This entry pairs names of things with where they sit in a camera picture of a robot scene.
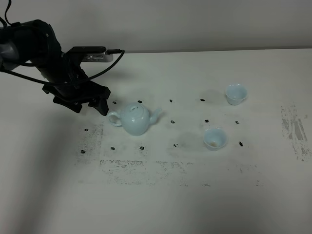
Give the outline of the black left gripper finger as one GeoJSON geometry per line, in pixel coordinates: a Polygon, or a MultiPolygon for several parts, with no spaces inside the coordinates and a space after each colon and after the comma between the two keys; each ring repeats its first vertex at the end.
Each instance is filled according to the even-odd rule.
{"type": "Polygon", "coordinates": [[[104,97],[93,98],[89,103],[89,107],[96,109],[101,115],[106,116],[109,112],[107,99],[104,97]]]}
{"type": "Polygon", "coordinates": [[[66,102],[62,99],[60,99],[59,97],[55,96],[53,98],[53,103],[55,104],[59,104],[62,105],[72,111],[74,111],[75,113],[80,113],[81,109],[82,109],[82,104],[80,103],[70,103],[70,102],[66,102]]]}

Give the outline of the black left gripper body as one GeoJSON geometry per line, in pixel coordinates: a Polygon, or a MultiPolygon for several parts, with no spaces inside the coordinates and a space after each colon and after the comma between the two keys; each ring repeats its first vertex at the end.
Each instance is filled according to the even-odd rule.
{"type": "Polygon", "coordinates": [[[41,73],[49,81],[43,86],[43,91],[66,102],[82,104],[97,97],[108,99],[110,95],[108,87],[92,81],[80,64],[72,61],[66,53],[61,55],[60,61],[42,68],[41,73]]]}

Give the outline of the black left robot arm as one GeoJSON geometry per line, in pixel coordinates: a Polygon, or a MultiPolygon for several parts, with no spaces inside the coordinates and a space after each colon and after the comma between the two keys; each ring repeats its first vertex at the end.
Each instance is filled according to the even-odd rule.
{"type": "Polygon", "coordinates": [[[110,90],[90,81],[80,66],[86,56],[103,56],[105,52],[101,46],[76,46],[64,53],[52,27],[38,19],[0,31],[0,69],[12,71],[30,61],[48,81],[43,91],[54,95],[54,103],[76,113],[84,103],[103,116],[109,111],[110,90]]]}

